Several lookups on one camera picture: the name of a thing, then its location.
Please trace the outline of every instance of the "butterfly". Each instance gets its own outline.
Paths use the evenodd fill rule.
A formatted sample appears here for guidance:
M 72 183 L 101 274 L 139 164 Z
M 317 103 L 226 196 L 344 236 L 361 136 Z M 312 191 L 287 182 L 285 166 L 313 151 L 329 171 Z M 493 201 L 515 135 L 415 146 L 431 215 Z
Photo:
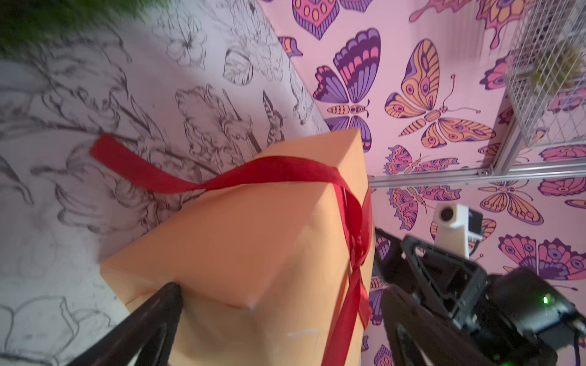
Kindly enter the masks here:
M 531 269 L 543 279 L 576 280 L 586 278 L 586 253 L 572 251 L 558 238 L 545 240 L 539 246 L 535 239 L 505 235 L 499 238 L 499 249 L 521 267 Z M 504 266 L 508 272 L 514 270 Z
M 445 146 L 447 144 L 445 139 L 451 142 L 462 142 L 484 141 L 495 137 L 495 132 L 486 125 L 460 118 L 442 117 L 442 113 L 448 111 L 445 106 L 447 98 L 440 109 L 434 109 L 439 85 L 440 59 L 433 42 L 426 38 L 417 43 L 413 50 L 401 83 L 404 95 L 417 107 L 413 107 L 397 92 L 391 93 L 384 105 L 387 113 L 395 118 L 417 117 L 425 113 L 425 110 L 429 111 L 423 118 L 407 126 L 399 137 L 419 130 L 428 122 L 431 124 L 423 133 L 421 143 L 430 149 Z
M 586 191 L 586 177 L 548 178 L 537 189 L 544 196 L 573 196 Z
M 372 277 L 370 279 L 370 293 L 368 295 L 368 303 L 372 308 L 373 314 L 370 320 L 373 325 L 379 326 L 383 322 L 383 311 L 380 308 L 380 301 L 384 290 L 388 285 L 380 277 Z
M 409 16 L 409 22 L 416 22 L 417 19 L 427 10 L 434 8 L 436 13 L 442 12 L 446 9 L 452 9 L 455 13 L 472 0 L 429 0 L 427 5 L 421 9 L 416 10 Z
M 297 48 L 297 40 L 293 37 L 278 37 L 279 42 L 281 42 L 281 46 L 285 50 L 285 53 L 289 58 L 293 56 L 303 56 L 303 52 L 299 51 Z
M 586 158 L 586 145 L 568 145 L 548 148 L 539 153 L 545 161 Z
M 505 71 L 507 70 L 508 62 L 509 55 L 498 59 L 495 62 L 495 66 L 484 73 L 484 79 L 480 81 L 484 85 L 484 89 L 493 90 L 506 87 Z
M 384 344 L 374 356 L 374 366 L 394 366 L 393 354 Z
M 495 192 L 480 202 L 480 207 L 490 212 L 501 212 L 507 209 L 509 215 L 512 217 L 531 225 L 541 225 L 543 223 L 543 216 L 533 207 L 529 202 L 519 197 L 516 193 L 525 192 L 519 191 L 527 183 L 520 187 L 515 187 L 519 181 L 511 182 L 494 182 L 490 183 L 492 186 L 480 187 L 478 190 L 485 192 Z
M 384 165 L 384 172 L 388 175 L 399 174 L 401 172 L 409 174 L 411 172 L 432 172 L 433 170 L 444 170 L 452 164 L 458 164 L 458 158 L 434 159 L 427 162 L 421 162 L 419 159 L 413 161 L 411 154 L 401 145 L 395 145 L 389 148 L 391 154 L 387 156 L 389 161 Z
M 549 131 L 549 128 L 547 128 L 547 127 L 539 127 L 537 129 L 537 131 L 535 132 L 535 134 L 533 135 L 532 142 L 541 141 L 545 137 L 545 135 L 547 134 L 548 131 Z M 500 147 L 500 142 L 497 142 L 497 143 L 492 143 L 488 146 L 484 146 L 483 148 L 478 149 L 479 153 L 486 156 L 486 158 L 484 160 L 479 160 L 478 162 L 479 163 L 492 163 L 492 161 L 495 159 L 497 153 L 499 152 L 499 147 Z M 513 165 L 528 162 L 529 158 L 527 158 L 523 155 L 529 153 L 530 151 L 531 151 L 531 149 L 528 148 L 527 146 L 522 147 L 519 154 L 517 155 L 517 158 L 515 158 L 515 162 L 513 163 Z
M 586 81 L 581 80 L 572 90 L 557 94 L 547 107 L 547 110 L 553 113 L 568 112 L 583 104 L 586 104 Z
M 499 125 L 509 125 L 515 116 L 515 111 L 513 107 L 509 107 L 499 113 Z
M 491 218 L 483 218 L 482 219 L 482 241 L 486 240 L 496 229 L 496 221 L 491 219 Z M 435 236 L 437 235 L 438 232 L 438 223 L 436 223 L 435 221 L 431 222 L 431 226 L 430 226 L 430 234 L 431 234 L 431 238 L 433 240 L 435 240 Z M 470 239 L 468 241 L 468 250 L 470 251 L 470 253 L 472 253 L 472 251 L 474 251 L 474 248 L 476 248 L 478 245 L 480 245 L 481 242 L 476 242 L 476 240 L 474 239 Z
M 362 337 L 362 347 L 360 348 L 360 352 L 364 352 L 368 350 L 368 336 Z
M 461 189 L 449 186 L 391 188 L 389 202 L 397 209 L 395 217 L 401 220 L 401 229 L 411 230 L 417 220 L 419 204 L 427 210 L 426 200 L 454 201 L 460 198 Z
M 263 90 L 263 103 L 264 111 L 267 113 L 268 123 L 270 130 L 268 131 L 267 146 L 271 146 L 277 142 L 285 141 L 285 135 L 283 135 L 283 116 L 275 110 L 272 106 L 271 100 L 268 98 L 267 93 Z
M 390 244 L 389 241 L 379 235 L 376 236 L 376 242 L 374 243 L 374 249 L 379 255 L 379 259 L 382 261 L 389 254 Z
M 297 24 L 322 39 L 326 30 L 336 20 L 340 5 L 346 10 L 365 12 L 373 0 L 292 0 L 293 18 Z
M 452 9 L 457 12 L 464 5 L 472 0 L 429 0 L 426 6 L 415 11 L 409 17 L 409 22 L 413 23 L 419 19 L 427 9 L 435 8 L 437 13 L 446 9 Z M 527 9 L 529 3 L 533 0 L 480 0 L 480 7 L 476 14 L 476 20 L 484 20 L 484 29 L 493 28 L 495 35 L 490 43 L 490 49 L 493 50 L 499 46 L 500 31 L 510 22 L 519 20 Z
M 365 152 L 370 150 L 372 136 L 368 125 L 358 114 L 366 111 L 370 101 L 366 106 L 358 103 L 365 98 L 374 83 L 376 71 L 379 69 L 379 60 L 379 31 L 370 28 L 358 32 L 356 37 L 350 39 L 333 59 L 334 65 L 344 80 L 347 92 L 340 79 L 328 66 L 318 67 L 315 74 L 318 88 L 314 92 L 314 98 L 326 103 L 337 103 L 328 108 L 328 112 L 335 114 L 336 117 L 326 118 L 326 124 L 331 131 L 358 127 Z M 353 105 L 348 105 L 348 96 Z
M 567 200 L 565 204 L 577 208 L 586 208 L 586 200 Z

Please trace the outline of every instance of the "red ribbon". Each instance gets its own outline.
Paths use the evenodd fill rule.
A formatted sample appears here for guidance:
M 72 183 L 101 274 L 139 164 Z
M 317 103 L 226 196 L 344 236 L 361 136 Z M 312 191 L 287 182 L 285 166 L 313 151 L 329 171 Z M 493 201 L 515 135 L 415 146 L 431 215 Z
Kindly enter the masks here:
M 146 190 L 182 193 L 191 190 L 216 190 L 241 184 L 276 182 L 325 182 L 336 189 L 340 217 L 350 253 L 352 273 L 348 291 L 323 355 L 322 366 L 342 366 L 350 347 L 356 315 L 364 328 L 372 309 L 362 282 L 360 266 L 368 255 L 372 237 L 372 202 L 367 190 L 362 206 L 348 188 L 337 168 L 314 160 L 290 156 L 267 156 L 252 160 L 203 184 L 195 184 L 163 172 L 136 155 L 111 135 L 103 135 L 90 149 L 90 155 L 120 176 Z

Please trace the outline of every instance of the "metal rail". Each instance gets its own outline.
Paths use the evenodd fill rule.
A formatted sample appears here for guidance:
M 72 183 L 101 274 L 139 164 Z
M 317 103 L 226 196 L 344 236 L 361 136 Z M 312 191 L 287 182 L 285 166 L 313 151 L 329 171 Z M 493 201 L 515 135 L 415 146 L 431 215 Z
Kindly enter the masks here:
M 369 183 L 371 188 L 393 188 L 576 176 L 586 176 L 586 158 L 514 165 L 504 174 L 493 173 L 492 168 L 443 170 L 440 172 L 372 177 L 369 179 Z

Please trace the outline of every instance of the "orange butterfly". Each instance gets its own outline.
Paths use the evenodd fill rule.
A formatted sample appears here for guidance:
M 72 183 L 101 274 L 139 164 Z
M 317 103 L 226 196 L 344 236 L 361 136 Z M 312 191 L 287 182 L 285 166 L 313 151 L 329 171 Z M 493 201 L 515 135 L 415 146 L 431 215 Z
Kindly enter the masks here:
M 451 79 L 454 84 L 455 78 L 456 75 L 453 74 Z M 401 83 L 401 90 L 407 99 L 423 110 L 413 107 L 399 93 L 392 93 L 384 105 L 387 113 L 395 118 L 417 117 L 424 114 L 425 110 L 429 111 L 423 118 L 407 126 L 399 136 L 411 134 L 430 122 L 431 124 L 421 137 L 423 146 L 430 149 L 445 146 L 446 139 L 451 142 L 462 142 L 484 141 L 495 137 L 496 134 L 492 128 L 481 123 L 442 117 L 442 113 L 448 112 L 445 101 L 454 92 L 454 85 L 452 85 L 452 93 L 444 100 L 441 108 L 435 110 L 439 86 L 440 58 L 433 42 L 426 38 L 417 43 L 413 50 Z
M 529 202 L 522 199 L 517 193 L 527 194 L 521 192 L 519 188 L 523 188 L 527 183 L 520 187 L 515 187 L 519 181 L 512 182 L 495 182 L 491 183 L 491 187 L 480 187 L 478 190 L 485 192 L 496 192 L 488 196 L 480 202 L 480 207 L 490 212 L 501 212 L 507 209 L 509 215 L 521 220 L 524 223 L 531 225 L 541 225 L 543 223 L 543 216 L 533 207 Z
M 474 253 L 475 248 L 477 248 L 481 242 L 486 240 L 493 232 L 495 232 L 495 229 L 496 229 L 496 221 L 495 220 L 493 220 L 491 218 L 483 218 L 482 219 L 482 241 L 477 242 L 474 239 L 470 239 L 468 241 L 468 250 L 470 252 L 470 255 L 472 255 Z M 435 240 L 435 236 L 437 235 L 437 232 L 438 232 L 438 223 L 436 223 L 435 221 L 432 221 L 431 226 L 430 226 L 430 234 L 431 234 L 431 237 L 433 238 L 433 240 Z

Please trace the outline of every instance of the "aluminum frame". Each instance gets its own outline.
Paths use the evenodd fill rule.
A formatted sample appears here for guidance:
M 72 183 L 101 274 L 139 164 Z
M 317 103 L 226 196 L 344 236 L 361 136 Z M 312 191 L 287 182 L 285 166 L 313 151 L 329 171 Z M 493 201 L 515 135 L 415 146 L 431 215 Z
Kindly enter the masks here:
M 369 184 L 375 189 L 586 176 L 586 158 L 513 165 L 523 145 L 520 128 L 517 121 L 513 120 L 505 141 L 489 167 L 378 176 L 371 177 Z

